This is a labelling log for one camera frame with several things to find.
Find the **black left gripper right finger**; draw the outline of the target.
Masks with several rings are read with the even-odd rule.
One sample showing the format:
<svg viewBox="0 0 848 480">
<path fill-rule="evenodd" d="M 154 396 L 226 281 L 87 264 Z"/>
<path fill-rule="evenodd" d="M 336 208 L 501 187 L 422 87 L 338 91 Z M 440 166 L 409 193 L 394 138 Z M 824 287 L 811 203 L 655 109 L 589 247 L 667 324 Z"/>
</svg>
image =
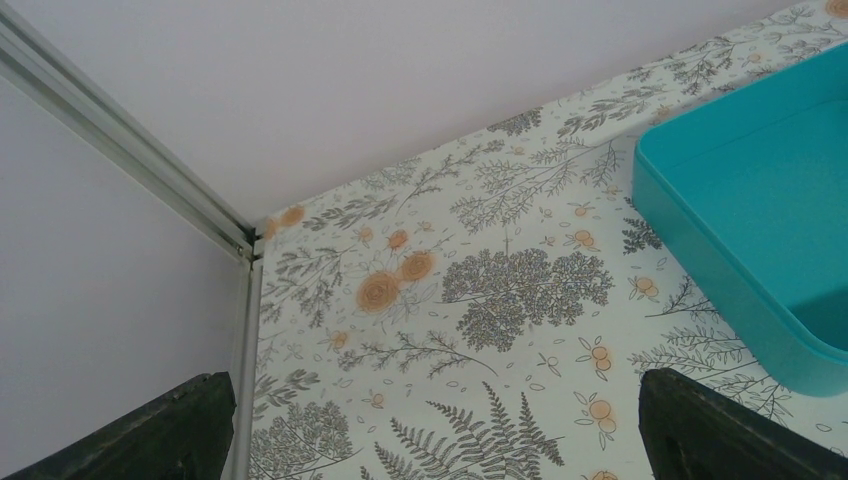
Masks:
<svg viewBox="0 0 848 480">
<path fill-rule="evenodd" d="M 670 368 L 643 374 L 639 432 L 656 479 L 845 479 L 847 459 Z"/>
</svg>

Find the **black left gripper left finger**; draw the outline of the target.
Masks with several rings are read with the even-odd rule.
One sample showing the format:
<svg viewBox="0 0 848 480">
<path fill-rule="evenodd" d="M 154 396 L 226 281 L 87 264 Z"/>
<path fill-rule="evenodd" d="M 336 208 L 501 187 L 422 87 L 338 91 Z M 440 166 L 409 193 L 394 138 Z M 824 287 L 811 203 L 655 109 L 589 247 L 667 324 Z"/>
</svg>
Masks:
<svg viewBox="0 0 848 480">
<path fill-rule="evenodd" d="M 198 375 L 9 479 L 219 479 L 234 437 L 227 372 Z"/>
</svg>

